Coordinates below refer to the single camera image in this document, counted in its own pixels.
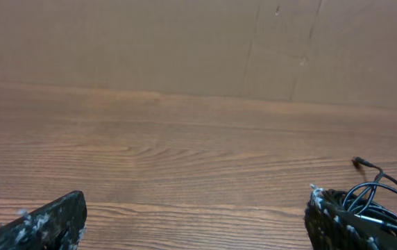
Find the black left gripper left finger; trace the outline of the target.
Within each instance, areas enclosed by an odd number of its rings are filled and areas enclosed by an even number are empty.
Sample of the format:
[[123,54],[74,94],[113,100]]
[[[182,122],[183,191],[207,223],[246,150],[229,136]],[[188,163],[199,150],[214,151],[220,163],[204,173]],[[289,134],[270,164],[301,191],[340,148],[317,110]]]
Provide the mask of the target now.
[[77,250],[86,219],[84,194],[74,190],[0,226],[0,250]]

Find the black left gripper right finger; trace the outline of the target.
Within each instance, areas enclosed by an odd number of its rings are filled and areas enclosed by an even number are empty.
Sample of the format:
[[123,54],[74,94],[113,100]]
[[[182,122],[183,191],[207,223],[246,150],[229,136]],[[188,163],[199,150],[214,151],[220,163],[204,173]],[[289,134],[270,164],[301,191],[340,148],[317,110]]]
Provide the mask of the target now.
[[397,250],[397,215],[378,203],[343,207],[347,192],[312,186],[304,222],[313,249]]

